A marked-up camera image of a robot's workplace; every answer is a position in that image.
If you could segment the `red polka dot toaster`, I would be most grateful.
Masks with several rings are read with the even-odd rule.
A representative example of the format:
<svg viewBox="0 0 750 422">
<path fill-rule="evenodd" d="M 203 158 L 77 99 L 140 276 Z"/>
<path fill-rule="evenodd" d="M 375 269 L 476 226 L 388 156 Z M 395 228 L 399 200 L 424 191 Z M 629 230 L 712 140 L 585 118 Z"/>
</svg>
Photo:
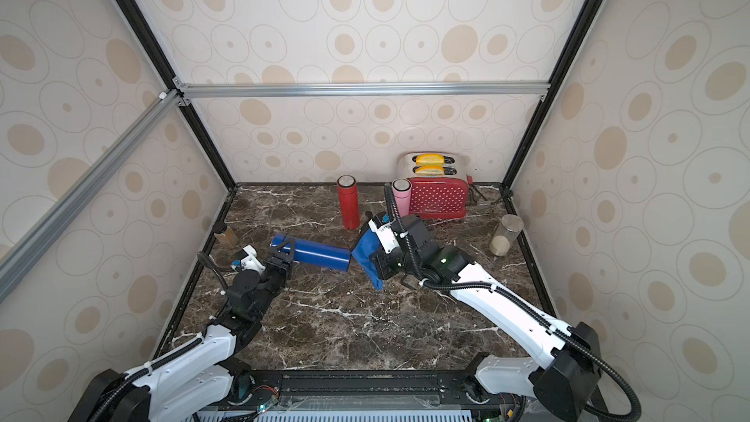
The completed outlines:
<svg viewBox="0 0 750 422">
<path fill-rule="evenodd" d="M 441 154 L 445 157 L 443 177 L 417 177 L 413 162 L 418 154 Z M 473 179 L 458 154 L 448 152 L 408 152 L 398 159 L 398 179 L 412 183 L 410 213 L 423 219 L 458 219 L 467 211 L 469 189 Z"/>
</svg>

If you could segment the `pink thermos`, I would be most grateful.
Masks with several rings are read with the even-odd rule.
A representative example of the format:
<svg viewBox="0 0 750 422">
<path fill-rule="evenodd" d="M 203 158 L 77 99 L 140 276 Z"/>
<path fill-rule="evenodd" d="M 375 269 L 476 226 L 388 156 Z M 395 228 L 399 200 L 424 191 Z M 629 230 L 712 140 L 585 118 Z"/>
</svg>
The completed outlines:
<svg viewBox="0 0 750 422">
<path fill-rule="evenodd" d="M 398 214 L 404 217 L 410 213 L 412 183 L 408 179 L 396 179 L 392 183 Z"/>
</svg>

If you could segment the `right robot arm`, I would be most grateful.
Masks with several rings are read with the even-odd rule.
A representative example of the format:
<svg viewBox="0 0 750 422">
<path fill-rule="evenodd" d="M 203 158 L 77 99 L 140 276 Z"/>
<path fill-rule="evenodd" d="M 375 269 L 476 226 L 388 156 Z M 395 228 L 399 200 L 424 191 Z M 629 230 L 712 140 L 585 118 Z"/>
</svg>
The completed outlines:
<svg viewBox="0 0 750 422">
<path fill-rule="evenodd" d="M 358 246 L 373 265 L 376 279 L 413 277 L 419 287 L 450 295 L 479 312 L 525 350 L 529 357 L 519 361 L 481 358 L 472 378 L 482 392 L 534 398 L 564 421 L 576 421 L 583 412 L 611 421 L 641 418 L 635 390 L 603 359 L 599 336 L 591 326 L 572 326 L 532 306 L 468 253 L 438 244 L 415 215 L 381 213 L 362 230 Z M 591 404 L 603 376 L 626 396 L 630 408 L 625 414 Z"/>
</svg>

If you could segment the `red thermos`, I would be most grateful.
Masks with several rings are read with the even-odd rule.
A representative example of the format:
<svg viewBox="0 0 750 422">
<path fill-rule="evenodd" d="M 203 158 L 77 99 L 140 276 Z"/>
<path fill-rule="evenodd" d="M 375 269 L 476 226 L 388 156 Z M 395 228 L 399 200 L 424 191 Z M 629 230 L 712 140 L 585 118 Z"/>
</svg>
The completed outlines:
<svg viewBox="0 0 750 422">
<path fill-rule="evenodd" d="M 337 190 L 343 226 L 347 230 L 355 230 L 361 224 L 357 180 L 352 175 L 342 175 L 337 179 Z"/>
</svg>

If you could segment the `blue thermos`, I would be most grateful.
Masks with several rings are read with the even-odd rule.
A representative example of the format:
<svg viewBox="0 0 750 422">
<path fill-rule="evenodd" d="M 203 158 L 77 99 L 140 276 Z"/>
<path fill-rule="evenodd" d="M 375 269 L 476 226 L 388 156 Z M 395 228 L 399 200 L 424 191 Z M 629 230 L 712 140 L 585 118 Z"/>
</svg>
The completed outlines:
<svg viewBox="0 0 750 422">
<path fill-rule="evenodd" d="M 294 260 L 299 263 L 318 266 L 334 271 L 346 272 L 351 261 L 349 249 L 322 244 L 310 240 L 301 240 L 293 236 L 276 234 L 271 240 L 271 248 L 281 248 L 289 252 L 294 247 Z"/>
</svg>

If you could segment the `front yellow toast slice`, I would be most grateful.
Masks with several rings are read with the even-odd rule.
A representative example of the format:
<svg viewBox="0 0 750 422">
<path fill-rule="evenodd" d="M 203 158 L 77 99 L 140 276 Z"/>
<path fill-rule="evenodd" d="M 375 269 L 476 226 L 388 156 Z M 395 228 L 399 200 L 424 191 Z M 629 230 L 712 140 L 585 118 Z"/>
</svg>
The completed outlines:
<svg viewBox="0 0 750 422">
<path fill-rule="evenodd" d="M 417 177 L 443 177 L 445 168 L 439 165 L 424 165 L 416 166 L 413 172 Z"/>
</svg>

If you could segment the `left black frame post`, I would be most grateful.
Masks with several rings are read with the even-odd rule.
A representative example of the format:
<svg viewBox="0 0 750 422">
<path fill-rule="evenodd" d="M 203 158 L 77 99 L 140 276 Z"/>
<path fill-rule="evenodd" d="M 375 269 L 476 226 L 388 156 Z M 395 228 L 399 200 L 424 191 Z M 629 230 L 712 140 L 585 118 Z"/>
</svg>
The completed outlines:
<svg viewBox="0 0 750 422">
<path fill-rule="evenodd" d="M 225 188 L 232 193 L 236 190 L 236 180 L 232 177 L 227 164 L 219 154 L 218 148 L 214 144 L 195 107 L 192 103 L 188 102 L 188 98 L 176 83 L 177 73 L 154 34 L 152 27 L 148 24 L 141 7 L 136 0 L 113 1 L 119 11 L 121 11 L 121 14 L 145 51 L 148 61 L 166 88 L 168 90 L 176 90 L 178 96 L 183 98 L 184 102 L 179 104 L 179 108 L 181 109 L 183 118 L 187 122 L 187 126 L 191 129 L 191 133 L 197 139 L 201 150 L 207 156 Z"/>
</svg>

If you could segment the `left aluminium frame bar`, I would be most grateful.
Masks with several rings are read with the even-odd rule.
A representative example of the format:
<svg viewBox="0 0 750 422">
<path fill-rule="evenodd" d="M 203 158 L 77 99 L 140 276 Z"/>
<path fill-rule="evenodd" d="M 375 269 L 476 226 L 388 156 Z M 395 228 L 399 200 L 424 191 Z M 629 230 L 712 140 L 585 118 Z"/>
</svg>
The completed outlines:
<svg viewBox="0 0 750 422">
<path fill-rule="evenodd" d="M 76 181 L 37 222 L 32 229 L 9 251 L 1 262 L 1 298 L 5 300 L 21 283 L 40 258 L 62 235 L 80 212 L 103 189 L 117 170 L 144 139 L 176 107 L 180 92 L 173 89 L 164 93 L 139 119 L 128 128 Z"/>
</svg>

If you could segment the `blue cleaning cloth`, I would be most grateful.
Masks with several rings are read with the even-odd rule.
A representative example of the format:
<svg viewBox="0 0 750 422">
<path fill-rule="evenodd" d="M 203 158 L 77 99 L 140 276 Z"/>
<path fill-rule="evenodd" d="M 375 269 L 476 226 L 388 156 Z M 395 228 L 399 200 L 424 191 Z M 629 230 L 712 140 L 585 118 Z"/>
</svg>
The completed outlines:
<svg viewBox="0 0 750 422">
<path fill-rule="evenodd" d="M 370 256 L 375 254 L 380 246 L 381 243 L 375 232 L 366 229 L 361 232 L 359 240 L 357 241 L 355 248 L 352 250 L 352 256 L 355 258 L 355 261 L 361 265 L 363 271 L 366 273 L 376 290 L 383 289 L 383 281 L 380 279 L 377 267 L 371 261 Z"/>
</svg>

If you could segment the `yellow toast slice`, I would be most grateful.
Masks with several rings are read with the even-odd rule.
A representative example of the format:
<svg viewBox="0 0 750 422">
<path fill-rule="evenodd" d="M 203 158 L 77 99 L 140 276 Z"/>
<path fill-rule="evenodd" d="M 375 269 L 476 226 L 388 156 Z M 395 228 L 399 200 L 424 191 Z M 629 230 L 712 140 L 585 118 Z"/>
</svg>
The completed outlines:
<svg viewBox="0 0 750 422">
<path fill-rule="evenodd" d="M 445 157 L 441 154 L 418 154 L 414 156 L 413 162 L 417 166 L 427 165 L 439 165 L 444 166 L 446 164 Z"/>
<path fill-rule="evenodd" d="M 417 177 L 443 177 L 445 168 L 439 165 L 424 165 L 416 166 L 413 172 Z"/>
</svg>

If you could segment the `glass jar with powder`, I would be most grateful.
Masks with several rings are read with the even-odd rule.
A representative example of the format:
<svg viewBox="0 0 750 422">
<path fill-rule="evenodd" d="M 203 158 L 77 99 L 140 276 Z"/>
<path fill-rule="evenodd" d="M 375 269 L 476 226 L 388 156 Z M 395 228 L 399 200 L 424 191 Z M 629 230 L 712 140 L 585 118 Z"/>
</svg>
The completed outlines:
<svg viewBox="0 0 750 422">
<path fill-rule="evenodd" d="M 506 214 L 497 225 L 489 243 L 490 252 L 496 256 L 505 256 L 525 228 L 523 219 L 514 214 Z"/>
</svg>

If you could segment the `small brown bottle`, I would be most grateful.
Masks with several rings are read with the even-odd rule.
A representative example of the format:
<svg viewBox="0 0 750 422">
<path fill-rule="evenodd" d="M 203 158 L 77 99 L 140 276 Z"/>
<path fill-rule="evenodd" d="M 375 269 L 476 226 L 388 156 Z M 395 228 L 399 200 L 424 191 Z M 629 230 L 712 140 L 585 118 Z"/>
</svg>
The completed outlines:
<svg viewBox="0 0 750 422">
<path fill-rule="evenodd" d="M 239 244 L 238 235 L 223 221 L 217 221 L 212 227 L 212 232 L 220 244 L 232 247 L 236 247 Z"/>
</svg>

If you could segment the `black frame post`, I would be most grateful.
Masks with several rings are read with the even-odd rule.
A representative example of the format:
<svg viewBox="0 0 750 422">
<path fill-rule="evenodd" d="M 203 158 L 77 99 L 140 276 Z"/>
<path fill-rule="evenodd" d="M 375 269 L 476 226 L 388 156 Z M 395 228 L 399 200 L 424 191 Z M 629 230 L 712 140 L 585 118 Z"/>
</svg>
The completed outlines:
<svg viewBox="0 0 750 422">
<path fill-rule="evenodd" d="M 562 53 L 553 68 L 549 78 L 549 89 L 546 95 L 540 99 L 534 109 L 529 121 L 529 126 L 521 137 L 519 148 L 511 160 L 509 168 L 501 183 L 503 197 L 511 197 L 512 187 L 531 151 L 531 147 L 556 99 L 560 93 L 566 78 L 570 74 L 573 62 L 580 51 L 583 42 L 597 18 L 597 15 L 605 0 L 584 0 L 582 8 L 573 24 L 573 27 L 562 47 Z"/>
<path fill-rule="evenodd" d="M 188 98 L 176 83 L 177 73 L 154 34 L 152 27 L 148 24 L 141 7 L 136 0 L 113 1 L 119 11 L 121 11 L 121 14 L 145 51 L 148 61 L 166 88 L 168 90 L 176 90 L 178 96 L 183 98 L 184 102 L 179 104 L 179 108 L 181 109 L 183 118 L 187 122 L 187 126 L 191 129 L 191 133 L 197 139 L 201 150 L 207 156 L 225 188 L 232 193 L 236 190 L 236 180 L 232 177 L 227 164 L 219 154 L 218 148 L 214 144 L 195 107 L 192 103 L 188 102 Z"/>
</svg>

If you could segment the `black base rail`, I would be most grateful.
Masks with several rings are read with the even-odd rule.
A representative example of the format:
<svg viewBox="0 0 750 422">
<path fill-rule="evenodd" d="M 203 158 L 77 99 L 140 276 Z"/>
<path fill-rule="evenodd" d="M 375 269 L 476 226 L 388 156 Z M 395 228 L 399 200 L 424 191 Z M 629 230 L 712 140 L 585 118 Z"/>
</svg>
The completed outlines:
<svg viewBox="0 0 750 422">
<path fill-rule="evenodd" d="M 189 421 L 556 421 L 531 397 L 482 395 L 466 370 L 244 370 L 225 398 Z"/>
</svg>

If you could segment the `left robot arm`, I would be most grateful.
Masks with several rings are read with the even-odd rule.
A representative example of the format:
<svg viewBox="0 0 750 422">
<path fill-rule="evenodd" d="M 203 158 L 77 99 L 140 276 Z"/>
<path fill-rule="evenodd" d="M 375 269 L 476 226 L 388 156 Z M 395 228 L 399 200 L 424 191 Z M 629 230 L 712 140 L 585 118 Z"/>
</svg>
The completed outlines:
<svg viewBox="0 0 750 422">
<path fill-rule="evenodd" d="M 296 240 L 270 249 L 263 271 L 243 266 L 226 301 L 203 332 L 184 345 L 123 373 L 95 376 L 71 421 L 181 421 L 238 388 L 225 361 L 244 349 L 291 275 Z"/>
</svg>

